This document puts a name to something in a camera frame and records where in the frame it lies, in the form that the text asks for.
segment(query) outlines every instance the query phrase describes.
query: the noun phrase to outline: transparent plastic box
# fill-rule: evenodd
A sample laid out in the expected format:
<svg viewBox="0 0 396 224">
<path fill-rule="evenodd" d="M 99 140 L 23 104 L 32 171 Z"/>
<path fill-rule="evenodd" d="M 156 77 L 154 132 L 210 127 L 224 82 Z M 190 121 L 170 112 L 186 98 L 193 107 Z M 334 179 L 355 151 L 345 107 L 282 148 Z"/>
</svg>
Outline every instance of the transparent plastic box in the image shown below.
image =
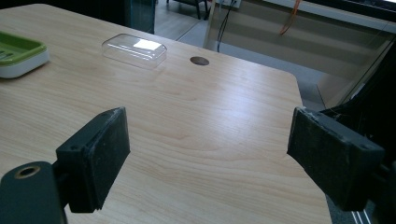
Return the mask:
<svg viewBox="0 0 396 224">
<path fill-rule="evenodd" d="M 105 57 L 152 69 L 166 58 L 166 46 L 134 35 L 116 35 L 102 44 Z"/>
</svg>

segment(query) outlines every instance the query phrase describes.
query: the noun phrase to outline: chair leg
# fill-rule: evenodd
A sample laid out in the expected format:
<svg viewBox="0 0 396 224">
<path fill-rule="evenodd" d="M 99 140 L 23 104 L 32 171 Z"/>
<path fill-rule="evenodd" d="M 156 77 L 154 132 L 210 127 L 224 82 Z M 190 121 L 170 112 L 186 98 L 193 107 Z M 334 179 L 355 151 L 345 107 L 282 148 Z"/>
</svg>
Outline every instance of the chair leg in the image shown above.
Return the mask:
<svg viewBox="0 0 396 224">
<path fill-rule="evenodd" d="M 207 1 L 204 0 L 204 2 L 205 2 L 205 13 L 207 13 Z"/>
<path fill-rule="evenodd" d="M 197 7 L 198 20 L 200 20 L 201 19 L 201 12 L 199 10 L 199 2 L 198 2 L 198 0 L 195 0 L 195 6 Z"/>
</svg>

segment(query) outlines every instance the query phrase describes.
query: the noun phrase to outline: black cable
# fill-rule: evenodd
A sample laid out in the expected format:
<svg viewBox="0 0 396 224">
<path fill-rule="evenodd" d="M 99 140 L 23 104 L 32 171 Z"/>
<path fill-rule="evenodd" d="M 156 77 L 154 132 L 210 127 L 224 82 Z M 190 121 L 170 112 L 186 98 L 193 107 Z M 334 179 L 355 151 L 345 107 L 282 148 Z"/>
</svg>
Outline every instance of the black cable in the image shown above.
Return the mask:
<svg viewBox="0 0 396 224">
<path fill-rule="evenodd" d="M 233 0 L 233 1 L 231 2 L 231 4 L 229 5 L 227 14 L 226 14 L 226 16 L 225 16 L 225 18 L 224 18 L 224 20 L 223 20 L 223 22 L 221 23 L 221 26 L 220 26 L 220 28 L 219 28 L 219 34 L 218 34 L 218 52 L 220 51 L 221 39 L 222 39 L 222 37 L 223 37 L 223 35 L 224 35 L 225 27 L 227 26 L 227 21 L 228 21 L 229 15 L 230 15 L 231 8 L 233 7 L 233 5 L 234 5 L 235 3 L 236 3 L 236 0 Z"/>
</svg>

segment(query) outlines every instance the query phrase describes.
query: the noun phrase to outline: light wood tabletop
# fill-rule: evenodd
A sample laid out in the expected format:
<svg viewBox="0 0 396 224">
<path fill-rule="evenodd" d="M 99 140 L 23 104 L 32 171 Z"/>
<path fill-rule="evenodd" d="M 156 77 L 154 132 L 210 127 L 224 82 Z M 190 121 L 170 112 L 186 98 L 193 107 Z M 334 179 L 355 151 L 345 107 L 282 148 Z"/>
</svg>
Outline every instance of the light wood tabletop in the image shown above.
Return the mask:
<svg viewBox="0 0 396 224">
<path fill-rule="evenodd" d="M 125 106 L 131 154 L 102 210 L 69 223 L 331 223 L 323 192 L 289 155 L 293 75 L 46 5 L 0 10 L 0 30 L 41 41 L 49 62 L 0 79 L 0 175 Z M 164 44 L 143 69 L 102 56 L 129 34 Z M 193 56 L 210 64 L 196 65 Z"/>
</svg>

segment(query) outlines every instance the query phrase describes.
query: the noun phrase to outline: cable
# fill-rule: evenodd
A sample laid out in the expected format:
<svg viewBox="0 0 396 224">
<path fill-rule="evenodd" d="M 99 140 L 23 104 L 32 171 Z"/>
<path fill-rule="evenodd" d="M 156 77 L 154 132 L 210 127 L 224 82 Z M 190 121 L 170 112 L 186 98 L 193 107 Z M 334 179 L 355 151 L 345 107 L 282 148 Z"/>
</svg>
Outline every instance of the cable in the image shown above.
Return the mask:
<svg viewBox="0 0 396 224">
<path fill-rule="evenodd" d="M 285 34 L 289 30 L 291 25 L 293 24 L 294 18 L 296 17 L 296 14 L 297 14 L 298 6 L 300 5 L 300 3 L 302 1 L 303 0 L 296 0 L 296 2 L 294 3 L 294 8 L 290 13 L 288 21 L 285 23 L 285 25 L 283 25 L 282 30 L 280 30 L 280 32 L 279 32 L 280 35 Z"/>
<path fill-rule="evenodd" d="M 220 2 L 219 2 L 219 27 L 221 26 L 221 21 L 220 21 L 220 19 L 221 19 L 221 8 L 223 6 L 224 1 L 225 0 L 220 0 Z"/>
<path fill-rule="evenodd" d="M 225 15 L 225 18 L 224 18 L 224 20 L 223 20 L 223 22 L 221 23 L 221 26 L 220 26 L 220 28 L 219 28 L 219 34 L 218 34 L 218 52 L 220 52 L 221 39 L 222 39 L 222 37 L 223 37 L 223 35 L 224 35 L 225 27 L 227 26 L 228 16 L 230 15 L 231 8 L 233 7 L 233 5 L 234 5 L 235 3 L 236 3 L 236 0 L 233 0 L 233 1 L 231 2 L 231 4 L 229 5 L 228 10 L 227 10 L 227 14 Z"/>
</svg>

